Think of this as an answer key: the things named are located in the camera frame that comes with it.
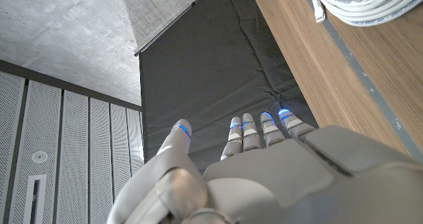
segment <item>cable connector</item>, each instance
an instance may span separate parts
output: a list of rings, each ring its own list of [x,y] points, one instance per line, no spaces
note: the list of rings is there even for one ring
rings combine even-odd
[[[320,0],[312,0],[315,10],[316,23],[321,23],[326,19],[325,10],[323,10]]]

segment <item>robot finger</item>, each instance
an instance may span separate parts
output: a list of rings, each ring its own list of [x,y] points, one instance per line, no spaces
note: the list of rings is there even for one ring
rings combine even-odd
[[[316,128],[298,119],[291,111],[284,108],[278,112],[279,119],[292,138],[299,138]]]
[[[243,151],[243,131],[241,119],[234,117],[231,120],[231,127],[229,130],[229,137],[225,149],[223,150],[220,160],[241,153]]]
[[[190,148],[192,128],[191,124],[185,120],[179,120],[172,128],[172,131],[166,137],[157,154],[162,153],[170,147],[182,149],[186,154]]]
[[[267,147],[285,139],[284,135],[282,135],[282,132],[276,126],[275,121],[269,113],[263,112],[260,116],[260,120]]]
[[[249,151],[251,149],[260,149],[262,144],[257,133],[256,124],[251,114],[246,113],[243,115],[243,151]]]

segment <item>white robotic arm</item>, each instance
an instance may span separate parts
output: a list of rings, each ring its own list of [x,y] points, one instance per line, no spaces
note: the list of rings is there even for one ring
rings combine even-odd
[[[203,177],[187,155],[191,126],[179,120],[108,223],[423,223],[420,163],[350,130],[316,130],[287,109],[278,117],[291,139],[264,112],[264,145],[250,114],[234,117],[221,161]]]

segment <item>wooden panel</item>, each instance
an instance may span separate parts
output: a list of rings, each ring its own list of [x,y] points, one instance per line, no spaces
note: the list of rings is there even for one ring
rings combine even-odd
[[[336,124],[407,153],[306,0],[256,0],[320,126]]]
[[[423,150],[423,4],[392,22],[369,28],[328,17]]]

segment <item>blue led light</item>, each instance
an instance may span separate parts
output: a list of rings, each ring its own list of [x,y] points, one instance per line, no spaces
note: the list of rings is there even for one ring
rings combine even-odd
[[[274,122],[272,115],[270,115],[268,112],[263,112],[262,114],[266,114],[267,116],[269,116],[270,121]]]
[[[286,108],[281,109],[281,110],[278,112],[278,115],[283,114],[284,112],[289,112],[289,110],[288,110],[288,109],[286,109]]]
[[[285,118],[287,118],[287,117],[289,117],[289,116],[292,116],[292,114],[290,114],[290,115],[286,115],[286,116],[283,116],[283,117],[281,118],[281,120],[283,121],[283,120],[285,120]]]
[[[188,130],[184,126],[176,125],[173,128],[181,128],[183,130],[183,132],[185,132],[185,134],[188,135],[188,137],[191,139],[191,135],[188,133]]]

